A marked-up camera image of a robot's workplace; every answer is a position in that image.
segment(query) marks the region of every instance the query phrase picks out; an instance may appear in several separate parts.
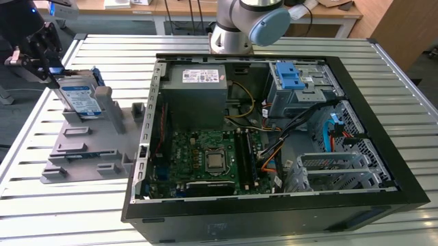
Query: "black cable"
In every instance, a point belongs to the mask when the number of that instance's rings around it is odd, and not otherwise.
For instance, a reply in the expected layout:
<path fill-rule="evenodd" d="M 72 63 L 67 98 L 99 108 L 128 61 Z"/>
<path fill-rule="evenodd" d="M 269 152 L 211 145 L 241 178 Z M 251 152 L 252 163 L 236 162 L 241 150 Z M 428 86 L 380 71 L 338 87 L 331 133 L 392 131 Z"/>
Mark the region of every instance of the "black cable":
<path fill-rule="evenodd" d="M 169 22 L 171 22 L 171 34 L 173 35 L 173 23 L 172 23 L 171 13 L 169 13 L 169 8 L 167 6 L 167 0 L 164 0 L 164 4 L 165 4 L 165 10 L 167 10 L 167 17 L 169 18 Z"/>
<path fill-rule="evenodd" d="M 205 28 L 204 28 L 204 20 L 203 20 L 203 11 L 200 10 L 200 2 L 197 0 L 197 7 L 199 7 L 199 16 L 200 16 L 200 23 L 203 27 L 203 34 L 205 34 Z"/>
<path fill-rule="evenodd" d="M 323 107 L 327 106 L 334 106 L 339 103 L 338 99 L 326 101 L 326 102 L 319 102 L 316 104 L 314 104 L 310 108 L 307 108 L 304 111 L 302 111 L 290 121 L 290 123 L 286 125 L 286 127 L 283 128 L 281 132 L 280 132 L 280 136 L 279 136 L 279 140 L 269 146 L 267 147 L 265 150 L 261 151 L 261 155 L 264 155 L 265 153 L 268 153 L 271 150 L 273 150 L 276 148 L 276 146 L 284 141 L 284 139 L 290 136 L 288 132 L 291 130 L 294 130 L 298 126 L 300 126 L 303 123 L 306 123 L 306 121 L 310 119 L 310 117 L 312 116 L 314 112 L 316 110 L 319 110 Z"/>
<path fill-rule="evenodd" d="M 191 27 L 192 27 L 192 32 L 195 35 L 195 20 L 193 20 L 193 9 L 192 9 L 192 0 L 188 0 L 188 6 L 189 6 L 189 16 L 191 16 Z"/>
<path fill-rule="evenodd" d="M 276 174 L 277 177 L 283 182 L 284 179 L 284 173 L 283 173 L 283 163 L 281 163 L 281 149 L 277 151 L 275 157 L 273 157 L 273 161 L 275 161 L 275 169 L 276 169 Z M 279 187 L 279 189 L 275 190 L 275 193 L 283 193 L 284 192 L 284 185 L 281 185 L 281 187 Z"/>
<path fill-rule="evenodd" d="M 241 128 L 247 128 L 247 127 L 251 127 L 252 125 L 249 125 L 249 126 L 244 126 L 244 125 L 241 125 L 240 123 L 237 123 L 233 119 L 231 119 L 231 118 L 227 118 L 227 120 L 228 121 L 231 121 L 232 123 L 235 123 L 239 127 L 241 127 Z"/>
<path fill-rule="evenodd" d="M 314 24 L 314 14 L 312 14 L 312 11 L 310 10 L 310 8 L 307 8 L 307 6 L 304 4 L 302 4 L 303 7 L 308 10 L 308 13 L 310 13 L 310 25 L 308 25 L 308 28 L 307 28 L 307 32 L 304 34 L 304 37 L 307 37 L 307 34 L 310 32 L 310 29 L 312 28 L 312 24 Z"/>

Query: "metal frame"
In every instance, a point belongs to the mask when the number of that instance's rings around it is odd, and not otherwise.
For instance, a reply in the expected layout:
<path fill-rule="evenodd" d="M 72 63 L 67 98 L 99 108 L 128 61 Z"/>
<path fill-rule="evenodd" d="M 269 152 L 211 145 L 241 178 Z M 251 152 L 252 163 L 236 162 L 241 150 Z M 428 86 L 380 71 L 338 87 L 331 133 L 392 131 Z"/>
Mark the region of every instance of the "metal frame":
<path fill-rule="evenodd" d="M 89 34 L 77 57 L 71 57 L 73 62 L 69 68 L 97 65 L 104 70 L 105 83 L 113 86 L 119 102 L 145 102 L 140 93 L 147 92 L 149 80 L 144 76 L 152 74 L 149 67 L 155 53 L 164 52 L 208 53 L 207 37 Z M 273 246 L 306 243 L 316 246 L 324 241 L 356 246 L 382 243 L 414 245 L 419 242 L 424 246 L 434 246 L 438 229 L 436 113 L 428 110 L 422 97 L 412 96 L 415 92 L 410 86 L 414 85 L 408 79 L 399 80 L 395 69 L 391 69 L 391 59 L 378 54 L 364 39 L 351 38 L 283 38 L 272 46 L 255 47 L 255 53 L 340 57 L 432 202 L 408 213 L 396 213 L 380 219 L 354 232 L 248 238 L 201 244 Z M 61 113 L 57 112 L 61 104 L 53 99 L 53 93 L 44 92 L 0 165 L 1 240 L 14 245 L 50 245 L 54 241 L 65 245 L 143 245 L 143 236 L 129 224 L 120 222 L 120 199 L 127 179 L 48 186 L 37 180 L 48 153 L 44 148 L 50 148 L 56 139 L 52 134 L 61 127 Z"/>

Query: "wooden table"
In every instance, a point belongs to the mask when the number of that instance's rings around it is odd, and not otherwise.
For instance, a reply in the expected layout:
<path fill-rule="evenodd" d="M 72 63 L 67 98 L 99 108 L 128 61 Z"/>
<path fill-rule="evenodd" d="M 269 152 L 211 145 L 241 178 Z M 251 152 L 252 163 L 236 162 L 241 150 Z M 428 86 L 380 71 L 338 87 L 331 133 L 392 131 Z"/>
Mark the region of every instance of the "wooden table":
<path fill-rule="evenodd" d="M 167 17 L 167 10 L 164 5 L 164 0 L 153 0 L 156 4 L 156 8 L 153 11 L 156 27 L 156 34 L 164 35 L 164 21 L 168 21 Z M 203 12 L 203 19 L 205 22 L 213 22 L 216 16 L 216 1 L 220 0 L 201 0 L 200 8 Z M 188 7 L 188 0 L 167 0 L 169 13 L 172 21 L 191 21 L 189 16 L 189 7 Z M 197 1 L 192 0 L 191 6 L 193 9 L 193 19 L 195 21 L 200 21 L 199 18 L 199 8 L 197 8 Z M 323 24 L 323 25 L 340 25 L 340 28 L 336 33 L 336 38 L 348 37 L 350 31 L 358 19 L 362 18 L 362 13 L 352 6 L 348 11 L 339 10 L 338 7 L 326 8 L 323 5 L 318 5 L 312 9 L 314 15 L 314 24 Z M 291 23 L 298 24 L 308 24 L 310 23 L 310 14 L 306 14 L 300 19 L 292 20 Z"/>
<path fill-rule="evenodd" d="M 155 21 L 153 11 L 157 0 L 153 0 L 151 5 L 133 5 L 128 9 L 104 9 L 104 0 L 76 0 L 79 7 L 79 20 L 99 20 L 99 21 Z M 46 2 L 33 1 L 44 19 L 54 19 L 62 27 L 65 20 L 58 19 L 48 14 Z"/>
<path fill-rule="evenodd" d="M 188 0 L 168 0 L 168 7 L 172 21 L 191 21 Z M 192 0 L 193 19 L 200 21 L 197 2 Z M 34 2 L 40 13 L 45 18 L 53 18 L 48 15 L 46 2 Z M 164 0 L 153 0 L 151 5 L 131 5 L 129 9 L 104 9 L 103 0 L 76 0 L 79 7 L 79 18 L 91 20 L 123 20 L 123 21 L 153 21 L 156 35 L 164 35 L 164 22 L 168 21 Z M 216 1 L 201 0 L 203 20 L 213 22 L 216 16 Z M 352 7 L 348 11 L 339 10 L 336 7 L 326 8 L 318 5 L 312 9 L 314 20 L 316 25 L 340 25 L 336 36 L 338 38 L 348 37 L 350 31 L 358 19 L 362 18 L 359 10 Z M 291 23 L 308 24 L 310 15 L 306 14 L 298 20 L 291 20 Z"/>

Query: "gray plastic block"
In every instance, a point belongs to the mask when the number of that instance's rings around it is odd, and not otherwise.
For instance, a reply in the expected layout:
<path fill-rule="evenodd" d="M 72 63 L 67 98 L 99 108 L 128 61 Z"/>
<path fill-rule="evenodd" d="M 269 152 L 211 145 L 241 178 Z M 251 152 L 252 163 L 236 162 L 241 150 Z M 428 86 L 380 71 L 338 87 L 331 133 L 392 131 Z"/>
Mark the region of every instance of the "gray plastic block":
<path fill-rule="evenodd" d="M 143 102 L 132 103 L 131 114 L 135 122 L 143 122 L 144 112 L 145 112 L 144 103 Z"/>
<path fill-rule="evenodd" d="M 45 178 L 64 178 L 67 176 L 67 171 L 61 167 L 48 168 L 44 169 L 42 176 Z"/>
<path fill-rule="evenodd" d="M 100 154 L 100 159 L 103 160 L 121 159 L 121 154 L 119 150 L 113 149 L 108 151 L 112 151 L 113 153 Z"/>
<path fill-rule="evenodd" d="M 128 177 L 132 160 L 135 159 L 135 152 L 139 149 L 143 121 L 133 121 L 131 107 L 120 109 L 119 105 L 115 103 L 113 106 L 116 110 L 120 110 L 120 114 L 123 115 L 120 119 L 125 128 L 125 133 L 117 134 L 112 122 L 104 117 L 93 120 L 80 120 L 76 123 L 65 121 L 60 133 L 67 132 L 68 134 L 60 134 L 57 136 L 45 168 L 61 167 L 68 175 L 65 175 L 64 178 L 42 175 L 42 183 L 91 181 Z M 56 149 L 57 146 L 61 146 L 61 150 L 65 150 L 65 146 L 69 146 L 69 144 L 76 145 L 77 143 L 84 143 L 87 149 L 83 151 L 67 152 L 58 152 Z M 97 171 L 97 165 L 101 163 L 113 163 L 117 171 L 112 171 L 112 174 L 103 175 L 100 171 Z"/>
<path fill-rule="evenodd" d="M 83 142 L 77 143 L 60 143 L 56 147 L 57 152 L 85 151 L 87 145 Z"/>
<path fill-rule="evenodd" d="M 96 171 L 100 173 L 100 175 L 115 175 L 120 172 L 115 163 L 97 164 Z"/>
<path fill-rule="evenodd" d="M 81 135 L 89 135 L 91 130 L 89 127 L 71 127 L 62 129 L 64 136 L 81 136 Z"/>
<path fill-rule="evenodd" d="M 123 156 L 121 156 L 121 166 L 124 168 L 124 171 L 127 173 L 131 173 L 131 168 L 133 166 L 133 161 L 128 158 L 125 153 L 123 153 Z"/>
<path fill-rule="evenodd" d="M 97 86 L 95 97 L 101 108 L 104 108 L 107 119 L 112 122 L 117 134 L 123 134 L 125 129 L 121 123 L 121 111 L 119 104 L 111 98 L 112 89 L 108 86 Z"/>
<path fill-rule="evenodd" d="M 76 112 L 65 112 L 65 110 L 64 110 L 62 116 L 64 116 L 67 122 L 71 124 L 81 123 L 81 121 L 83 121 Z"/>
<path fill-rule="evenodd" d="M 53 164 L 68 164 L 69 160 L 64 156 L 49 156 L 48 161 Z"/>

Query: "green motherboard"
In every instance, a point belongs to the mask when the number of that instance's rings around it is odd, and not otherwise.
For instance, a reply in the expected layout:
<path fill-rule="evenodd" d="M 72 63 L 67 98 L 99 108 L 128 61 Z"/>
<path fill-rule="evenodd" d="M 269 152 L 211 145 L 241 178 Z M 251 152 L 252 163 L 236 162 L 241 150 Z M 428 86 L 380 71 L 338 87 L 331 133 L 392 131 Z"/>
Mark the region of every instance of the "green motherboard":
<path fill-rule="evenodd" d="M 260 133 L 251 131 L 249 135 L 252 151 L 256 153 L 261 149 Z M 256 187 L 249 190 L 241 189 L 233 142 L 232 131 L 175 132 L 172 136 L 169 183 L 232 181 L 235 182 L 235 195 L 269 193 L 267 176 L 257 177 Z M 177 194 L 171 191 L 169 196 L 177 197 Z"/>

